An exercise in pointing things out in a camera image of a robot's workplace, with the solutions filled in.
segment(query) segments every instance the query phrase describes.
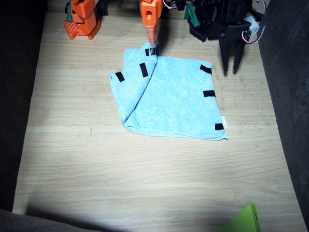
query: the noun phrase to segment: wooden table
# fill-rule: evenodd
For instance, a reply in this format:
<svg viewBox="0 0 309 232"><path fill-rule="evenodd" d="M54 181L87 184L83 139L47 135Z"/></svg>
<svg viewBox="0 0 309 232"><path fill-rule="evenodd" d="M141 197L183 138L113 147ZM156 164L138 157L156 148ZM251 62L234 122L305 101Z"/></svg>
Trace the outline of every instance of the wooden table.
<svg viewBox="0 0 309 232"><path fill-rule="evenodd" d="M163 21L162 55L213 64L229 139L137 135L121 125L110 74L140 48L138 18L108 16L94 40L70 41L64 14L47 14L14 212L36 208L122 231L216 231L256 203L263 231L306 231L282 150L257 44L224 77L218 41L185 20Z"/></svg>

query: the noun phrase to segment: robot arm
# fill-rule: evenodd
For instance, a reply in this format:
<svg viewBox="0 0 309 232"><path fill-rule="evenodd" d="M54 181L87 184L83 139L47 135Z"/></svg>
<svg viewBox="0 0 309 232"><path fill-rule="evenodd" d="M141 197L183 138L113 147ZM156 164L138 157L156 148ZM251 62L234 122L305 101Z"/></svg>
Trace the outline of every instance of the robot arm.
<svg viewBox="0 0 309 232"><path fill-rule="evenodd" d="M158 31L158 20L162 8L163 0L140 0L140 14L151 46L155 45L155 35Z"/></svg>

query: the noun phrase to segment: green part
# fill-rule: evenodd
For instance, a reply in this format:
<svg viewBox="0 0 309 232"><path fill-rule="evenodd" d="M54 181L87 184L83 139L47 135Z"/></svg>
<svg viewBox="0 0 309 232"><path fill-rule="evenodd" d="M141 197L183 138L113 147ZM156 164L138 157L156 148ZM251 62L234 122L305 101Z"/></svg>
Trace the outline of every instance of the green part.
<svg viewBox="0 0 309 232"><path fill-rule="evenodd" d="M72 15L71 15L71 0L69 1L69 5L68 5L67 22L68 23L73 22Z"/></svg>
<svg viewBox="0 0 309 232"><path fill-rule="evenodd" d="M97 4L96 4L97 15L106 15L106 16L108 16L107 5L108 5L108 1L107 0L99 0L97 2Z"/></svg>
<svg viewBox="0 0 309 232"><path fill-rule="evenodd" d="M187 8L185 9L184 19L188 19L188 17L190 17L192 26L194 28L199 27L200 23L197 19L197 15L195 14L192 4L188 4Z"/></svg>
<svg viewBox="0 0 309 232"><path fill-rule="evenodd" d="M255 204L248 205L218 232L261 232L259 215Z"/></svg>

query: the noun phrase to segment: dark fabric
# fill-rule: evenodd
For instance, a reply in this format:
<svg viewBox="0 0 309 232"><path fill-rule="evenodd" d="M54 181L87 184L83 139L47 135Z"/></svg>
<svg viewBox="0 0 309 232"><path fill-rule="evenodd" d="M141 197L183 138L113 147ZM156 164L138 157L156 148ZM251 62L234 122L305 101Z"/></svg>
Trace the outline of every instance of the dark fabric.
<svg viewBox="0 0 309 232"><path fill-rule="evenodd" d="M0 210L1 232L94 232L39 217L17 215Z"/></svg>
<svg viewBox="0 0 309 232"><path fill-rule="evenodd" d="M0 208L12 210L47 0L0 7Z"/></svg>
<svg viewBox="0 0 309 232"><path fill-rule="evenodd" d="M259 43L279 134L309 228L309 1L271 0Z"/></svg>

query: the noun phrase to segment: light blue cloth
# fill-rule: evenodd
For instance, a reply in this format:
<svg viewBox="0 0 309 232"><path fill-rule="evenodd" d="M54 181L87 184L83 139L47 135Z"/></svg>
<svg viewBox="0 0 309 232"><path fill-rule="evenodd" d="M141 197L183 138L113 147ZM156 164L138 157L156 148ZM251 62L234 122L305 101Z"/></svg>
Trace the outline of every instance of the light blue cloth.
<svg viewBox="0 0 309 232"><path fill-rule="evenodd" d="M140 50L124 54L124 80L111 75L112 92L124 127L150 136L227 139L224 130L215 130L222 119L215 97L204 97L213 90L211 74L200 69L199 61L146 56L146 43ZM148 76L143 77L140 64Z"/></svg>

